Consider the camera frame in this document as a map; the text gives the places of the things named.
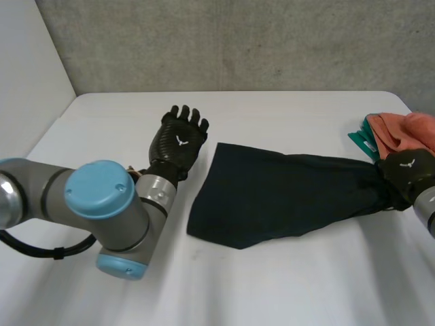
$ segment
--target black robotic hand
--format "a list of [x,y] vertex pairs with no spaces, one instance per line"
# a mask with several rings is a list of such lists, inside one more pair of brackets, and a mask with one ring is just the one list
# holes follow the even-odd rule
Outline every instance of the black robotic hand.
[[150,164],[169,163],[177,168],[178,180],[188,177],[188,171],[195,163],[199,150],[207,140],[209,122],[202,119],[197,109],[192,110],[183,105],[178,115],[178,106],[174,105],[170,112],[162,118],[162,126],[154,137],[150,147]]

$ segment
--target gray concrete wall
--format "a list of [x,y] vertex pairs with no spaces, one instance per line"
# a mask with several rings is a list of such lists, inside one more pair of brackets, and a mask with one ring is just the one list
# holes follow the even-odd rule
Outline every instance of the gray concrete wall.
[[434,0],[36,2],[77,94],[387,90],[435,112]]

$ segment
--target white tabletop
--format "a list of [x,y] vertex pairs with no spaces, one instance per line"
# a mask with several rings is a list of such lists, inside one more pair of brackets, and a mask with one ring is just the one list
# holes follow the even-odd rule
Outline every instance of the white tabletop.
[[[217,142],[369,161],[347,133],[369,113],[407,114],[393,94],[87,94],[29,159],[71,168],[109,159],[146,168],[149,144],[173,104],[198,108],[210,121],[209,138],[179,187],[145,277],[130,282],[99,272],[99,244],[63,261],[25,257],[0,244],[0,325],[435,325],[435,240],[412,210],[350,219],[242,251],[186,234]],[[47,248],[86,236],[43,221],[11,232]]]

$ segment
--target dark fabric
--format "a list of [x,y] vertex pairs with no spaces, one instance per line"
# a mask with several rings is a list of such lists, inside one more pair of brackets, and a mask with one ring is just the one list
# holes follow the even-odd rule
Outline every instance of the dark fabric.
[[219,143],[187,233],[237,249],[409,207],[373,164]]

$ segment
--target robotic arm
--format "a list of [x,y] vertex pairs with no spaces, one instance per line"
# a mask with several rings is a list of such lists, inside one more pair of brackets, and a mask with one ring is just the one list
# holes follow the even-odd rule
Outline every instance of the robotic arm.
[[[120,278],[140,279],[151,260],[177,193],[186,180],[202,144],[207,120],[198,110],[174,106],[150,146],[150,167],[134,177],[118,163],[101,160],[77,170],[23,158],[0,161],[0,230],[32,218],[87,230],[93,236],[82,244],[55,249],[62,259],[86,250],[94,237],[103,248],[97,267]],[[0,231],[9,246],[26,253],[30,247]]]
[[389,181],[411,205],[423,225],[435,238],[435,157],[425,149],[392,153],[379,162]]

